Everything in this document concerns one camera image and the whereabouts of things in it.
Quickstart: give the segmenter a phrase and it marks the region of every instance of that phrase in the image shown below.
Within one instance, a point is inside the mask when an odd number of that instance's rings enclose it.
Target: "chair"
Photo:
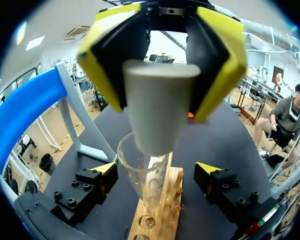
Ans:
[[[116,153],[101,135],[80,101],[66,66],[61,62],[27,81],[14,91],[0,107],[0,175],[4,174],[8,158],[13,164],[17,164],[18,168],[24,166],[18,158],[14,158],[12,151],[14,145],[30,124],[57,101],[65,126],[78,152],[104,162],[117,160]],[[68,104],[88,132],[93,134],[95,140],[100,143],[101,149],[95,149],[80,142],[71,120]],[[26,178],[34,182],[38,181],[36,176],[31,176],[29,170],[23,167],[22,171]],[[6,188],[3,178],[0,177],[0,179],[3,181],[2,186],[5,192],[13,202],[17,196]]]

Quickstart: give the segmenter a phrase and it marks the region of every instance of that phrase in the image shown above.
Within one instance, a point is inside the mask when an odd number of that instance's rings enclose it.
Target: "wooden peg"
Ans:
[[[170,212],[171,212],[172,214],[175,214],[175,213],[177,213],[177,212],[180,212],[180,210],[181,210],[181,206],[180,206],[180,205],[177,205],[177,206],[174,206],[173,208],[171,208],[171,209],[170,209]]]
[[[173,199],[177,199],[183,192],[183,188],[182,187],[179,187],[176,191],[175,191],[175,195],[174,195],[174,198]]]
[[[184,175],[185,175],[185,173],[183,171],[178,172],[178,176],[176,177],[176,181],[175,181],[175,184],[174,184],[174,187],[176,189],[178,189],[180,187],[180,183],[181,183]]]
[[[170,227],[172,227],[172,228],[174,228],[174,229],[177,229],[178,223],[175,222],[175,221],[173,221],[173,222],[170,223]]]

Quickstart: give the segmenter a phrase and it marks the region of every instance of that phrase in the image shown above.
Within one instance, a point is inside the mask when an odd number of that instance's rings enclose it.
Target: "drinking glass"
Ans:
[[[159,207],[169,153],[151,156],[141,152],[132,132],[120,141],[117,154],[131,185],[145,207],[149,210]]]

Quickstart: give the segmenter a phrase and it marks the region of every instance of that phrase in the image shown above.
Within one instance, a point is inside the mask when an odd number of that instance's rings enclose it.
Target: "black table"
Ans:
[[[127,113],[116,113],[111,107],[107,107],[94,122],[115,151],[119,141],[132,131]],[[79,138],[85,145],[98,147],[94,136],[86,130]],[[227,103],[222,103],[205,124],[189,122],[173,152],[172,166],[182,167],[185,172],[181,200],[183,210],[176,239],[230,239],[237,228],[227,221],[216,205],[210,205],[205,199],[193,179],[195,162],[230,168],[237,173],[243,188],[259,192],[261,202],[270,197],[268,178],[253,140]],[[77,153],[72,145],[55,169],[44,193],[53,199],[54,191],[71,184],[75,172],[83,167],[93,168],[102,164]],[[77,230],[100,240],[128,237],[139,198],[120,164],[118,177],[103,205],[96,205],[85,221],[75,226]]]

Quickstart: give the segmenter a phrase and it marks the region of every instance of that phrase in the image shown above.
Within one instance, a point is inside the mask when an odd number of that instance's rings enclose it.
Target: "white metal frame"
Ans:
[[[42,127],[41,127],[41,125],[40,125],[38,119],[40,120],[41,124],[43,125],[45,131],[48,133],[48,135],[49,135],[49,137],[51,138],[51,140],[52,140],[53,143],[52,143],[52,142],[49,140],[49,138],[47,137],[47,135],[46,135],[46,133],[44,132],[44,130],[42,129]],[[56,142],[56,140],[53,138],[53,136],[51,135],[50,131],[48,130],[48,128],[47,128],[47,126],[46,126],[44,120],[43,120],[42,117],[41,117],[41,115],[40,115],[35,121],[36,121],[36,123],[38,124],[38,126],[39,126],[41,132],[43,133],[43,135],[44,135],[45,139],[48,141],[48,143],[49,143],[52,147],[54,147],[54,148],[56,148],[56,149],[59,149],[59,151],[62,151],[61,147],[58,145],[58,143]]]
[[[11,154],[9,155],[9,161],[16,167],[16,169],[23,175],[23,180],[21,182],[21,185],[19,186],[19,193],[22,193],[22,190],[25,187],[25,184],[29,181],[32,180],[35,182],[37,188],[40,188],[40,184],[43,182],[40,180],[36,172],[28,166],[24,159],[22,158],[22,161],[18,158],[18,155],[14,152],[11,151]]]
[[[82,105],[82,101],[80,99],[79,93],[73,84],[73,81],[67,71],[65,64],[63,62],[60,62],[57,63],[55,67],[59,73],[60,79],[67,93],[66,97],[63,97],[58,101],[58,104],[60,107],[63,121],[65,123],[65,126],[69,132],[69,135],[73,141],[76,150],[82,154],[99,159],[103,162],[107,162],[107,163],[116,162],[117,154],[109,146],[109,144],[102,136],[97,126],[95,125],[95,123],[90,118],[87,110]],[[101,149],[96,149],[90,146],[86,146],[80,142],[71,120],[68,104],[71,106],[74,113],[78,116],[78,118],[80,119],[80,121],[82,122],[86,130],[95,137],[95,140],[100,144]]]

